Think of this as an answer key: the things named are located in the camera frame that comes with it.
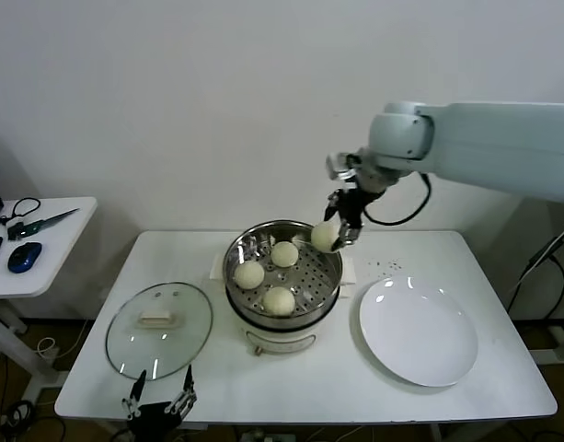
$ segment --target small white side table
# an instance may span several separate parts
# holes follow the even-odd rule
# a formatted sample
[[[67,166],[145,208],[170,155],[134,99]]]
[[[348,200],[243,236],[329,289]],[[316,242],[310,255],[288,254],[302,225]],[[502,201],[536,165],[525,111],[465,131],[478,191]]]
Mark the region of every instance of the small white side table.
[[[51,286],[98,205],[96,199],[92,197],[52,198],[40,201],[40,208],[24,217],[25,224],[71,209],[79,208],[80,210],[67,216],[57,225],[21,241],[8,241],[6,228],[0,226],[0,237],[4,238],[0,249],[0,352],[32,375],[24,399],[33,402],[36,402],[41,390],[60,388],[68,372],[53,369],[51,361],[42,359],[17,338],[15,333],[23,333],[27,327],[5,300],[14,297],[37,297]],[[0,215],[10,215],[15,203],[16,201],[7,201]],[[42,243],[42,252],[34,266],[25,273],[9,272],[7,260],[12,251],[17,246],[31,241]]]

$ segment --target robotic arm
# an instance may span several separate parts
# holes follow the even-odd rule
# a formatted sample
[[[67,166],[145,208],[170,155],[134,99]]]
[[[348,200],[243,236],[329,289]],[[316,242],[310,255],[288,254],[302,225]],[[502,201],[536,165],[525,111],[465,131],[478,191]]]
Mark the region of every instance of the robotic arm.
[[[434,173],[564,203],[564,104],[390,103],[372,121],[368,146],[328,156],[327,171],[342,181],[325,211],[325,220],[339,213],[335,250],[359,237],[366,205],[413,171],[427,184]]]

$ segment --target white wall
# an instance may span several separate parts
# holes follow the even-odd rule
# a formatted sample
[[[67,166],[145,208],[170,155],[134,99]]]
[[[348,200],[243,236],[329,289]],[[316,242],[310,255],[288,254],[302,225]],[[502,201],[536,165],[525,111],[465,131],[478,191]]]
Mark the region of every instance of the white wall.
[[[2,193],[100,202],[71,287],[24,311],[93,314],[141,229],[316,222],[325,155],[363,145],[393,99],[564,102],[564,1],[0,0]],[[405,179],[373,212],[423,192]],[[479,256],[520,202],[434,194],[407,228],[458,229]],[[545,207],[532,216],[545,242]]]

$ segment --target glass lid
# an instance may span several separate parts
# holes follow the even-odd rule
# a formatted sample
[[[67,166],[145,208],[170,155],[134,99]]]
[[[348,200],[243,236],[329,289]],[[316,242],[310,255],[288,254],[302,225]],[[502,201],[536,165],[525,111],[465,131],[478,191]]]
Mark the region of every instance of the glass lid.
[[[106,334],[106,355],[127,378],[164,378],[189,364],[212,328],[212,306],[196,286],[153,285],[118,311]]]

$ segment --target metal rim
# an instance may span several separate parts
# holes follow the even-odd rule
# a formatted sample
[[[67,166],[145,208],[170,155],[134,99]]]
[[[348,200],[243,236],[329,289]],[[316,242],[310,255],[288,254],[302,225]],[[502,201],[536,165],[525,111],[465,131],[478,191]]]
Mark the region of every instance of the metal rim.
[[[241,252],[245,254],[245,259],[247,258],[247,252],[241,251],[242,248],[244,250],[255,250],[253,252],[249,252],[249,257],[251,255],[253,256],[253,258],[251,259],[256,259],[255,257],[257,256],[258,261],[263,263],[263,260],[265,260],[267,265],[263,265],[266,270],[266,281],[267,274],[269,274],[269,272],[279,272],[280,270],[284,272],[286,269],[278,268],[277,271],[273,270],[275,267],[274,265],[272,265],[269,257],[267,256],[270,253],[270,244],[267,243],[267,240],[266,242],[263,242],[263,238],[264,236],[272,236],[273,238],[280,240],[280,237],[276,235],[275,230],[287,229],[291,231],[293,227],[295,227],[296,235],[301,236],[301,239],[299,239],[300,242],[303,242],[307,246],[304,249],[304,255],[302,251],[300,252],[300,260],[302,260],[303,256],[305,260],[302,261],[302,264],[297,263],[295,267],[297,270],[298,265],[300,265],[301,267],[304,266],[302,272],[305,272],[305,274],[297,276],[297,278],[301,279],[296,279],[295,282],[297,284],[293,285],[292,288],[290,288],[289,286],[286,287],[289,288],[295,296],[300,296],[302,299],[300,300],[300,304],[296,304],[296,312],[294,312],[291,316],[272,317],[272,315],[268,314],[262,307],[258,308],[258,306],[256,305],[256,303],[259,304],[259,301],[257,299],[262,296],[263,286],[256,288],[255,291],[253,289],[247,290],[246,293],[246,289],[238,287],[231,279],[231,265],[235,265],[237,259],[236,255]],[[309,232],[312,229],[312,225],[300,221],[287,219],[272,220],[265,223],[260,223],[245,230],[230,243],[223,259],[222,273],[224,276],[224,287],[229,304],[231,304],[235,313],[240,316],[242,320],[261,330],[268,332],[295,332],[319,322],[322,318],[327,316],[328,312],[335,306],[337,298],[339,297],[340,275],[342,274],[342,258],[340,256],[340,253],[336,253],[333,254],[332,257],[328,257],[326,253],[322,253],[319,250],[314,249],[309,241]],[[284,238],[285,235],[285,233],[281,233],[281,240],[289,240]],[[278,273],[278,277],[281,281],[285,282],[284,285],[288,284],[285,279],[286,277],[289,277],[288,273]],[[309,279],[311,277],[314,281],[312,283],[313,288],[310,288],[311,285]],[[319,294],[319,291],[316,290],[320,290],[320,288],[316,287],[314,285],[315,283],[317,283],[319,287],[322,286],[323,289],[325,289],[326,287],[326,291],[321,291]],[[263,284],[265,284],[265,289],[267,289],[268,286],[271,286],[271,284],[275,285],[275,283],[273,283],[271,279],[267,284]]]
[[[178,371],[180,371],[182,368],[184,368],[185,366],[188,366],[189,364],[191,364],[191,362],[196,358],[196,356],[201,352],[201,350],[204,348],[204,346],[206,345],[206,343],[208,342],[208,338],[210,337],[210,333],[212,333],[212,326],[214,323],[214,310],[212,308],[212,303],[210,302],[210,298],[208,298],[206,296],[206,294],[204,293],[203,290],[201,290],[198,286],[194,285],[194,284],[190,284],[190,283],[183,283],[181,281],[170,281],[168,283],[159,283],[159,284],[155,284],[155,285],[149,285],[148,287],[144,288],[143,290],[135,293],[130,299],[128,299],[126,302],[124,302],[120,308],[118,309],[118,311],[114,314],[114,316],[112,317],[112,320],[109,322],[109,326],[108,329],[106,330],[106,340],[104,342],[104,352],[106,354],[106,359],[108,359],[109,364],[112,366],[112,368],[114,368],[114,370],[116,371],[116,373],[118,373],[121,376],[124,376],[125,378],[128,379],[138,379],[138,377],[132,377],[129,375],[125,375],[124,373],[120,372],[120,369],[117,368],[116,366],[114,366],[112,360],[109,357],[108,354],[108,337],[109,337],[109,331],[112,327],[112,324],[114,323],[114,321],[116,320],[116,318],[118,317],[118,315],[120,315],[120,313],[124,310],[124,308],[126,307],[126,304],[128,304],[130,301],[132,301],[133,299],[135,299],[136,297],[138,297],[139,295],[141,295],[143,292],[146,292],[147,290],[150,290],[152,288],[156,288],[159,287],[161,285],[169,285],[169,284],[181,284],[181,285],[186,285],[188,287],[191,288],[195,288],[196,290],[198,290],[198,292],[201,293],[201,295],[206,299],[206,302],[208,303],[208,308],[210,309],[210,326],[208,327],[208,332],[206,333],[206,338],[204,339],[204,341],[201,343],[200,348],[198,349],[198,351],[196,353],[193,354],[193,356],[191,357],[190,361],[186,364],[184,364],[183,366],[181,366],[180,368],[178,368],[177,370],[173,370],[169,373],[166,373],[163,376],[160,376],[158,378],[155,379],[146,379],[145,381],[154,381],[154,380],[159,380],[159,379],[163,379],[166,378],[167,376],[171,376],[174,373],[177,373]]]
[[[268,327],[266,325],[259,324],[259,323],[255,322],[254,320],[251,320],[250,318],[247,317],[247,315],[243,315],[242,311],[240,311],[238,309],[238,306],[232,301],[232,299],[230,298],[230,293],[228,292],[228,288],[226,288],[225,291],[226,291],[226,298],[228,299],[228,303],[233,308],[236,315],[238,315],[238,317],[241,320],[243,320],[244,322],[246,322],[247,324],[252,325],[253,327],[260,329],[260,330],[263,330],[265,332],[291,333],[291,332],[299,332],[301,330],[308,329],[308,328],[312,327],[313,325],[318,324],[320,321],[322,321],[330,313],[330,311],[335,307],[335,304],[337,304],[337,301],[339,300],[340,287],[337,287],[337,295],[335,296],[335,299],[333,300],[333,302],[329,305],[328,310],[325,311],[323,315],[319,316],[318,318],[316,318],[312,322],[308,322],[307,324],[300,325],[300,326],[294,327],[292,329],[274,329],[272,327]]]

